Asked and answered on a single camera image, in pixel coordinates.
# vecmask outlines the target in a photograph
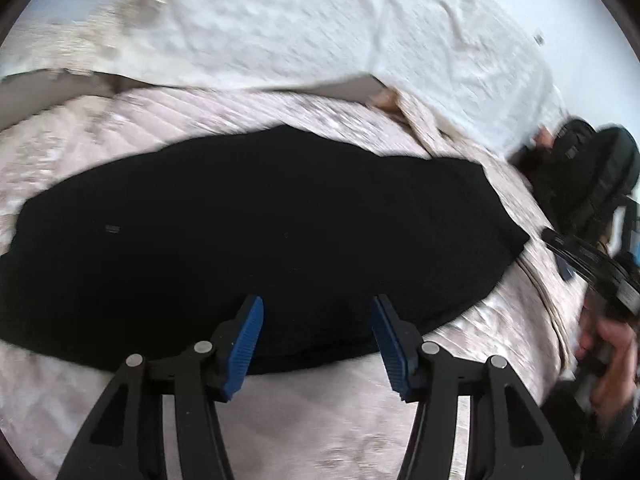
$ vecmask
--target white blanket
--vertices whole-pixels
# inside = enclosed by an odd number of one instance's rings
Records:
[[[428,339],[473,360],[505,356],[540,400],[567,359],[582,287],[559,279],[538,237],[546,220],[517,172],[472,142],[441,136],[430,110],[410,94],[401,95],[400,105],[410,131],[377,110],[298,94],[153,89],[69,102],[0,135],[0,251],[20,206],[39,190],[114,157],[208,132],[284,122],[380,155],[465,156],[484,166],[505,209],[532,240],[484,301]],[[0,342],[0,429],[38,480],[55,478],[109,378]],[[390,389],[374,354],[249,377],[219,411],[238,480],[387,480],[398,473],[414,410]],[[464,477],[467,435],[468,421],[459,415],[453,479]],[[175,472],[175,447],[168,462]]]
[[[538,46],[493,0],[33,0],[0,77],[41,68],[211,89],[371,74],[499,155],[560,119]]]

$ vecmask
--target blue gripper pad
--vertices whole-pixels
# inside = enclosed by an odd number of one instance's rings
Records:
[[[417,355],[415,363],[410,363],[402,350],[402,345],[385,307],[378,297],[373,298],[371,306],[371,328],[376,337],[382,361],[385,364],[386,374],[389,377],[391,388],[400,394],[402,400],[409,393],[409,373],[417,367]]]
[[[256,296],[226,361],[226,382],[222,390],[227,399],[231,399],[233,394],[242,387],[249,363],[254,356],[255,344],[258,341],[263,320],[264,304],[262,298]]]

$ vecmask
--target bed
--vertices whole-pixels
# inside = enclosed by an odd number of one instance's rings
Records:
[[[98,73],[154,88],[123,92],[97,85]],[[491,295],[425,338],[460,357],[503,355],[538,401],[568,365],[584,284],[559,279],[538,235],[548,222],[504,161],[566,112],[536,43],[492,0],[33,0],[0,48],[9,75],[0,94],[42,99],[0,134],[0,251],[28,197],[189,136],[287,123],[380,155],[462,156],[484,166],[532,240]],[[324,86],[359,75],[398,91],[367,107],[359,84],[349,100],[343,85]],[[0,342],[0,430],[37,480],[55,478],[109,378]],[[219,414],[238,479],[387,479],[414,411],[373,354],[249,377]],[[453,479],[464,477],[467,434],[462,399]],[[165,444],[179,478],[175,442]]]

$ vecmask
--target round metal pin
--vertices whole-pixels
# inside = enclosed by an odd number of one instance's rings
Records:
[[[208,352],[211,352],[212,348],[213,345],[211,344],[211,341],[198,341],[195,345],[193,345],[193,349],[198,354],[206,354]]]
[[[422,348],[422,351],[428,355],[436,355],[440,351],[440,347],[433,341],[422,343],[420,348]]]
[[[125,361],[125,363],[127,364],[127,366],[130,366],[131,368],[135,368],[136,366],[140,366],[143,360],[144,359],[142,358],[142,355],[131,354],[129,357],[127,357],[127,360]]]
[[[505,359],[501,355],[493,355],[491,356],[491,364],[496,368],[506,368],[507,359]]]

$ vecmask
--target white wall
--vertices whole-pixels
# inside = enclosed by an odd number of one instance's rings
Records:
[[[600,0],[497,0],[542,54],[572,114],[619,123],[640,144],[640,62]]]

